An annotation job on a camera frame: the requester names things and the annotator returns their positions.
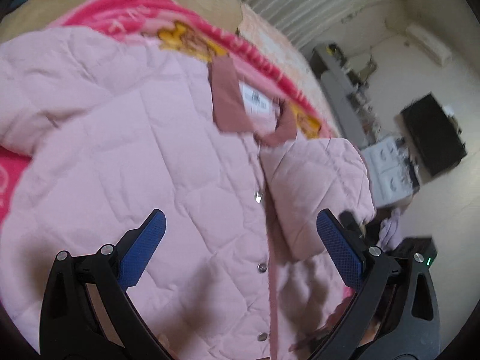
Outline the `pink quilted jacket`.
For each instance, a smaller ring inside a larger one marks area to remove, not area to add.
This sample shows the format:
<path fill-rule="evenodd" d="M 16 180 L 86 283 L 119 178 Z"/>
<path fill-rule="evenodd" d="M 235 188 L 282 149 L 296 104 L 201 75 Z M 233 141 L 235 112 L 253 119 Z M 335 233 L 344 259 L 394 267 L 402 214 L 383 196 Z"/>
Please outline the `pink quilted jacket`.
<path fill-rule="evenodd" d="M 1 45 L 1 146 L 31 159 L 1 225 L 1 303 L 33 347 L 55 255 L 159 209 L 165 236 L 128 292 L 153 334 L 181 359 L 306 359 L 347 299 L 317 215 L 375 213 L 351 142 L 304 137 L 230 58 L 86 27 Z"/>

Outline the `lavender cloth on chair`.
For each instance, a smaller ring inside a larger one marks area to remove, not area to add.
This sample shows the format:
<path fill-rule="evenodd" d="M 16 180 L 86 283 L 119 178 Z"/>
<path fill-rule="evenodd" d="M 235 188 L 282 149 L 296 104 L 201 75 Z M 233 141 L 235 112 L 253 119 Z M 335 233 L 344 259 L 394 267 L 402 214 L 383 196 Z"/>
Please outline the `lavender cloth on chair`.
<path fill-rule="evenodd" d="M 400 228 L 400 208 L 391 212 L 391 217 L 381 222 L 379 240 L 377 246 L 384 252 L 395 250 L 403 241 L 403 233 Z"/>

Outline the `white drawer chest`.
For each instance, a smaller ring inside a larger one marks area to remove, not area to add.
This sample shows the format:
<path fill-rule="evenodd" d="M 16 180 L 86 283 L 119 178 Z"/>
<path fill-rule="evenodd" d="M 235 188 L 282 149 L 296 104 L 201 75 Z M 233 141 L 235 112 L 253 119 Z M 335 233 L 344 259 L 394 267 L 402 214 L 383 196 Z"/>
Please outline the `white drawer chest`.
<path fill-rule="evenodd" d="M 377 209 L 402 205 L 420 189 L 416 164 L 405 139 L 386 136 L 360 151 L 368 169 L 373 204 Z"/>

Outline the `grey curved drawer dresser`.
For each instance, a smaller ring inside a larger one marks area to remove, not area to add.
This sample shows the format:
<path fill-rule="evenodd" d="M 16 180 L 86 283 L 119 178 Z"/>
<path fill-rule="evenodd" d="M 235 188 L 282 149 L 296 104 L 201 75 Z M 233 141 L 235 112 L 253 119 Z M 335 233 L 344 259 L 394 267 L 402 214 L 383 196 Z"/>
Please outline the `grey curved drawer dresser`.
<path fill-rule="evenodd" d="M 313 48 L 309 65 L 326 95 L 340 133 L 363 149 L 368 146 L 368 138 L 352 105 L 358 86 L 343 69 L 345 61 L 345 55 L 335 43 L 320 43 Z"/>

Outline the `clutter on dresser top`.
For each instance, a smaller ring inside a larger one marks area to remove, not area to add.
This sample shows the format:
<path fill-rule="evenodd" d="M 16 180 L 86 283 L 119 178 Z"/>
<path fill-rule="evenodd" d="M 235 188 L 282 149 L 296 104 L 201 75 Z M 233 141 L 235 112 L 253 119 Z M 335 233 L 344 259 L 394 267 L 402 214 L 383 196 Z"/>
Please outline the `clutter on dresser top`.
<path fill-rule="evenodd" d="M 356 113 L 373 114 L 368 94 L 369 79 L 377 71 L 373 55 L 363 53 L 347 57 L 337 43 L 329 43 L 325 51 L 329 58 L 329 72 Z"/>

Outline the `white air conditioner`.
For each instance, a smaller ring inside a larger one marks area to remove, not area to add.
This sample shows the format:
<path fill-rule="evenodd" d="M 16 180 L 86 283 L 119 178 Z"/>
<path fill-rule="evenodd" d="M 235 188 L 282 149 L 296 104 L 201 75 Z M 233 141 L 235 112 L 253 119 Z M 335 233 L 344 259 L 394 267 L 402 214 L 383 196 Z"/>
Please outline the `white air conditioner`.
<path fill-rule="evenodd" d="M 452 60 L 452 51 L 447 44 L 419 24 L 409 24 L 405 35 L 439 66 L 445 67 Z"/>

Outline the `peach white knitted blanket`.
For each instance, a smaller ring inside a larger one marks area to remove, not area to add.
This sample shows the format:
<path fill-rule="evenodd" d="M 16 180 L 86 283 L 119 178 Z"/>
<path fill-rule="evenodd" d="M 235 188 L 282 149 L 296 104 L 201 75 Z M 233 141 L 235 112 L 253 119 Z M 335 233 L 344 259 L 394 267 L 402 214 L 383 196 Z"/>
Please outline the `peach white knitted blanket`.
<path fill-rule="evenodd" d="M 241 13 L 240 35 L 278 66 L 312 102 L 323 98 L 312 69 L 288 38 L 245 3 L 241 5 Z"/>

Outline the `pink cartoon fleece blanket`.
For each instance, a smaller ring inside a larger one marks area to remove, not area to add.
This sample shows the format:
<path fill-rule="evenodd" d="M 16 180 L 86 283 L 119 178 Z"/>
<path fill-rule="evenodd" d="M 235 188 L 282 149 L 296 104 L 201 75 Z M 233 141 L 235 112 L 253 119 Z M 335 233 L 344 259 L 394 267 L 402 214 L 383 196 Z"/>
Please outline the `pink cartoon fleece blanket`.
<path fill-rule="evenodd" d="M 307 138 L 338 135 L 326 96 L 312 102 L 278 66 L 240 35 L 239 27 L 235 33 L 230 33 L 170 0 L 147 7 L 136 16 L 126 16 L 114 10 L 90 19 L 83 18 L 82 15 L 92 6 L 90 3 L 61 16 L 43 29 L 83 26 L 118 41 L 157 41 L 163 49 L 176 50 L 204 61 L 210 61 L 213 56 L 229 55 L 242 74 L 262 78 L 276 95 L 285 95 L 292 101 L 298 126 Z"/>

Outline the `black wall television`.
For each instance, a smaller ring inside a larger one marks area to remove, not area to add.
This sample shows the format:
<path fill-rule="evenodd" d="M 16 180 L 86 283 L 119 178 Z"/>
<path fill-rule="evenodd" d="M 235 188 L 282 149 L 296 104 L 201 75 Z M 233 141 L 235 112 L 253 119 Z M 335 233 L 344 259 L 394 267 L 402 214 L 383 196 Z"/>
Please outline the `black wall television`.
<path fill-rule="evenodd" d="M 467 156 L 458 129 L 432 94 L 411 103 L 400 114 L 432 177 L 456 167 Z"/>

